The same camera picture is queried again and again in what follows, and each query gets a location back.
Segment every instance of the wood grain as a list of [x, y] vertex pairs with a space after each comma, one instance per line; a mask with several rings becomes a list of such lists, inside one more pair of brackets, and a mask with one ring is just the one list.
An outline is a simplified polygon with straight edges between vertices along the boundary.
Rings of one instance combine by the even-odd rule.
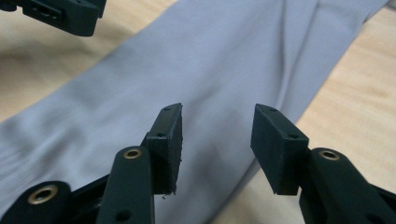
[[[338, 150], [370, 183], [396, 192], [395, 87], [396, 11], [383, 8], [364, 24], [297, 126], [310, 148]], [[214, 223], [304, 220], [298, 197], [273, 195], [259, 171]]]

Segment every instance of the wrinkled fabric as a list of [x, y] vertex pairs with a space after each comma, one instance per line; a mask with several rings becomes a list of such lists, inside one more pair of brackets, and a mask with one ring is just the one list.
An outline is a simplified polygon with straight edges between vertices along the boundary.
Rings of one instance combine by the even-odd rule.
[[183, 104], [177, 194], [157, 223], [205, 223], [243, 176], [255, 104], [299, 118], [384, 0], [180, 0], [149, 27], [0, 125], [0, 211], [27, 188], [80, 188], [139, 145], [161, 108]]

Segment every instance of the wooden surface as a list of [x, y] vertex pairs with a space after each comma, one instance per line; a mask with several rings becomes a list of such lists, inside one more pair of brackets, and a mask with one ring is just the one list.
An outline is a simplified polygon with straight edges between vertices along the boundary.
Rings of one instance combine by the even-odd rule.
[[[0, 11], [0, 121], [85, 71], [174, 0], [109, 2], [94, 37], [76, 37]], [[310, 147], [349, 157], [367, 180], [396, 192], [396, 12], [384, 8], [334, 68], [298, 122]], [[297, 197], [274, 196], [262, 172], [214, 223], [302, 223]]]

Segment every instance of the screw hole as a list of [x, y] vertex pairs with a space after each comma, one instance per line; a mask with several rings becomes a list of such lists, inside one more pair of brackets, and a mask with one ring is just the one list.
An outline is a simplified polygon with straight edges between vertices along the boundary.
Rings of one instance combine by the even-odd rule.
[[337, 154], [335, 154], [335, 153], [333, 153], [331, 151], [320, 151], [319, 154], [324, 159], [327, 159], [327, 160], [330, 160], [330, 161], [338, 161], [338, 160], [340, 160], [340, 156], [338, 156]]
[[116, 215], [116, 220], [118, 222], [124, 222], [124, 221], [128, 221], [129, 218], [131, 218], [132, 213], [129, 210], [123, 210], [117, 213]]
[[140, 151], [139, 148], [133, 148], [133, 149], [129, 149], [128, 151], [124, 152], [124, 157], [126, 159], [136, 159], [138, 158], [140, 155], [142, 155], [142, 151]]
[[45, 203], [50, 199], [52, 199], [57, 193], [58, 193], [58, 187], [56, 187], [55, 185], [47, 185], [33, 192], [28, 198], [28, 203], [30, 204]]
[[374, 214], [367, 214], [367, 220], [374, 224], [385, 224], [385, 221], [381, 217]]

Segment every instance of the gray cloth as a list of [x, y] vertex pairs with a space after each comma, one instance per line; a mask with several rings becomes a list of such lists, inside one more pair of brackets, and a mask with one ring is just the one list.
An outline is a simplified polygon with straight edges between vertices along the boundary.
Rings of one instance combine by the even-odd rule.
[[182, 103], [177, 195], [156, 199], [156, 220], [207, 222], [249, 172], [254, 105], [275, 106], [296, 121], [385, 3], [180, 0], [92, 69], [0, 125], [0, 212], [39, 182], [76, 189], [108, 174], [115, 153], [139, 145], [162, 107]]

